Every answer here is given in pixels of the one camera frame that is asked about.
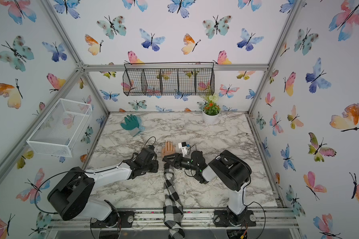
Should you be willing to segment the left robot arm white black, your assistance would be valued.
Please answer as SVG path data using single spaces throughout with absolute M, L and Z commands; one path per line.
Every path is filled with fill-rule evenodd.
M 107 200 L 91 197 L 92 191 L 119 181 L 127 181 L 146 173 L 158 172 L 157 154 L 153 145 L 142 148 L 115 166 L 97 170 L 69 170 L 49 193 L 47 199 L 64 221 L 78 216 L 96 219 L 106 227 L 114 227 L 121 221 L 117 209 Z

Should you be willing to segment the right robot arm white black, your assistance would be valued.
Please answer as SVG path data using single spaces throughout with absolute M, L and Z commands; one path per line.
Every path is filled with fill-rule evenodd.
M 193 151 L 190 158 L 186 158 L 182 153 L 170 154 L 163 157 L 163 162 L 175 169 L 194 171 L 194 179 L 201 184 L 219 178 L 229 189 L 229 212 L 239 216 L 247 211 L 244 204 L 245 188 L 251 183 L 252 170 L 247 163 L 230 151 L 224 150 L 208 164 L 199 150 Z

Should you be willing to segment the black white plaid sleeve forearm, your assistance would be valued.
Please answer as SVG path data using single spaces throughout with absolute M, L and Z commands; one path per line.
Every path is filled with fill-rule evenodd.
M 174 168 L 168 163 L 164 164 L 164 179 L 164 224 L 169 229 L 169 239 L 184 239 L 185 232 L 181 226 L 183 206 L 174 185 Z

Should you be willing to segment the mannequin hand with long nails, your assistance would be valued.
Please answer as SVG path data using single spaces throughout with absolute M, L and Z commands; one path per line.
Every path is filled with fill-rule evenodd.
M 171 141 L 166 141 L 161 152 L 162 158 L 168 155 L 172 155 L 176 152 L 176 148 Z

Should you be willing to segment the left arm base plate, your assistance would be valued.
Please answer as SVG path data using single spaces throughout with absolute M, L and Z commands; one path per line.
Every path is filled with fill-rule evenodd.
M 99 229 L 124 229 L 131 228 L 135 218 L 134 211 L 112 212 L 104 221 L 91 219 L 91 228 Z

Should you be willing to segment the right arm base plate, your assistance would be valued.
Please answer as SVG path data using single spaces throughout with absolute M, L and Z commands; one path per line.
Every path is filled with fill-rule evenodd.
M 216 227 L 255 227 L 256 218 L 253 211 L 244 209 L 242 213 L 235 214 L 229 208 L 226 210 L 215 210 L 213 223 Z

